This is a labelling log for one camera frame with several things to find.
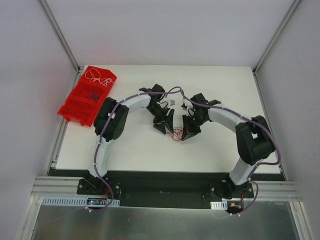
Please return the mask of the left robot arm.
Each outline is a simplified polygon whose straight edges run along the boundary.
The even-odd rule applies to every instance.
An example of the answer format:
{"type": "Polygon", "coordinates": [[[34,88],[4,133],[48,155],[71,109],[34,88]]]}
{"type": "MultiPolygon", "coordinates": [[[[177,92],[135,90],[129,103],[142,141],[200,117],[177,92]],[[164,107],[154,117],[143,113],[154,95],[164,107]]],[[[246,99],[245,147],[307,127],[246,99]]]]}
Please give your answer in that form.
{"type": "Polygon", "coordinates": [[[105,180],[111,149],[115,140],[122,135],[130,113],[147,109],[153,116],[152,123],[155,129],[163,134],[174,131],[175,110],[161,104],[165,93],[162,86],[155,84],[152,88],[140,88],[136,94],[120,101],[111,97],[104,100],[93,122],[96,147],[92,164],[78,182],[79,195],[103,195],[108,190],[105,180]]]}

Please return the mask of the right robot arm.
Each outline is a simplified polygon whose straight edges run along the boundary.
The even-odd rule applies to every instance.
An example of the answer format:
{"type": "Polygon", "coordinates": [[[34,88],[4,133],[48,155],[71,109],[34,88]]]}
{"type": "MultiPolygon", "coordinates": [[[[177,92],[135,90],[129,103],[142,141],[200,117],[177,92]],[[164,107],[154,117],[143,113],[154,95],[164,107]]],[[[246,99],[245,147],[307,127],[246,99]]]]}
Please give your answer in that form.
{"type": "Polygon", "coordinates": [[[221,198],[232,199],[247,187],[258,165],[276,150],[265,118],[261,115],[247,118],[226,109],[218,100],[208,101],[202,93],[194,95],[182,116],[181,140],[185,141],[201,133],[206,122],[215,122],[235,133],[239,159],[225,181],[215,188],[221,198]]]}

